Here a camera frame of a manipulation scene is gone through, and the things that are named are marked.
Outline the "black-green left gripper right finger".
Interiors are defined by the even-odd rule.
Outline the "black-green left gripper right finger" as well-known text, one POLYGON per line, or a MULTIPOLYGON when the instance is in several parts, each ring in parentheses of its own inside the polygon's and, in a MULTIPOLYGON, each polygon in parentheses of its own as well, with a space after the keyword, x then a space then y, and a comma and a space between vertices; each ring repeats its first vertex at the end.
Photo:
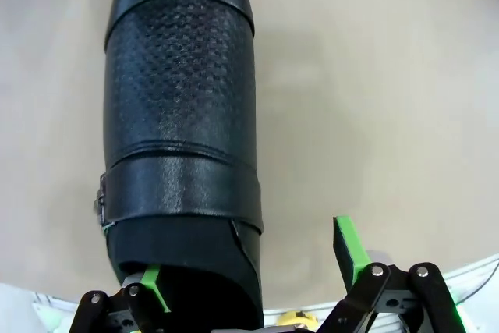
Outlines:
POLYGON ((451 293, 433 263, 407 271, 371 260, 353 221, 333 218, 333 249, 346 288, 320 332, 368 332, 379 314, 394 314, 407 332, 464 332, 451 293))

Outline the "black-green left gripper left finger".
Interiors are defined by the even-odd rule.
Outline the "black-green left gripper left finger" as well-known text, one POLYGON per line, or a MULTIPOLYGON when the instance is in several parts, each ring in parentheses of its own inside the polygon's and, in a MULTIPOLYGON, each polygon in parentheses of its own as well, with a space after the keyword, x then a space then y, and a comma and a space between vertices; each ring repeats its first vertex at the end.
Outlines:
POLYGON ((70 333, 166 332, 172 314, 160 290, 159 266, 127 277, 116 294, 85 293, 76 309, 70 333))

